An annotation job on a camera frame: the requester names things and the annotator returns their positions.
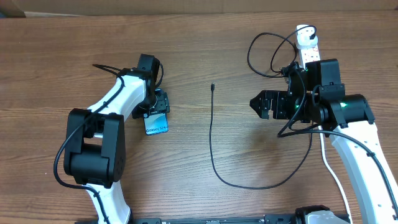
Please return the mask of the blue Galaxy smartphone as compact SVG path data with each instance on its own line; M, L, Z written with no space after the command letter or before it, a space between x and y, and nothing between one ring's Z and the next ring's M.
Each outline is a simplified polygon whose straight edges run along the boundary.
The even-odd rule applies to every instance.
M166 133L169 130L167 115L165 113L150 115L144 118L147 135Z

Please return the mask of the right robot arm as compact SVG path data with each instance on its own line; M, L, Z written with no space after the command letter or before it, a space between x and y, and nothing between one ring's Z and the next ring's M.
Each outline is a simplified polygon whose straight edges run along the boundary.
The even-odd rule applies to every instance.
M379 141L367 99L347 95L336 59L297 62L282 69L285 91L263 90L250 101L260 118L286 119L321 126L347 170L363 222L397 223L397 182Z

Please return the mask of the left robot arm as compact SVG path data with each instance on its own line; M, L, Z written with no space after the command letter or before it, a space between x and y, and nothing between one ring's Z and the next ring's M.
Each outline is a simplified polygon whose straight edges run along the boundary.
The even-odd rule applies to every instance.
M169 130L169 98L159 87L164 68L147 54L139 57L136 67L97 68L114 74L116 83L89 108L71 110L53 173L62 186L89 193L98 214L96 223L133 223L121 186L126 166L124 123L128 117L143 119L147 135Z

